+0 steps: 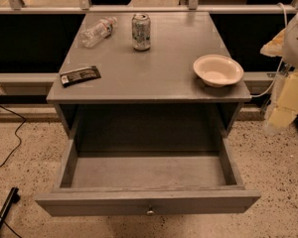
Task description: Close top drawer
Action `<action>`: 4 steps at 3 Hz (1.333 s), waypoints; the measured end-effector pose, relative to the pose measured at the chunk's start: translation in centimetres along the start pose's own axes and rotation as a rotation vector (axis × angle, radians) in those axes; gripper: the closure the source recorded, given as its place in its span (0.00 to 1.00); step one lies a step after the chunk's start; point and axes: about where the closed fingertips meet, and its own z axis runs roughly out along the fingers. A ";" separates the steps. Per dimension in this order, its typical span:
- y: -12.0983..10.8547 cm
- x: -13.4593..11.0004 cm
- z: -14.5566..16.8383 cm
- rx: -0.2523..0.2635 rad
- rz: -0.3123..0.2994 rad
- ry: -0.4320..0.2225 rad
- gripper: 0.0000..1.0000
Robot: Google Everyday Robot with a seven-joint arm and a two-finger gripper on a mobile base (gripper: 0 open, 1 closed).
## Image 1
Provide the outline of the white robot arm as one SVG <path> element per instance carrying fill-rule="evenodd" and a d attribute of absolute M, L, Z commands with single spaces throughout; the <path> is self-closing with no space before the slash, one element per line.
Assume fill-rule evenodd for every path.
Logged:
<path fill-rule="evenodd" d="M 264 130 L 274 135 L 287 128 L 298 116 L 298 12 L 261 48 L 260 53 L 268 57 L 282 57 L 283 62 L 294 67 L 288 76 L 278 75 L 272 89 Z"/>

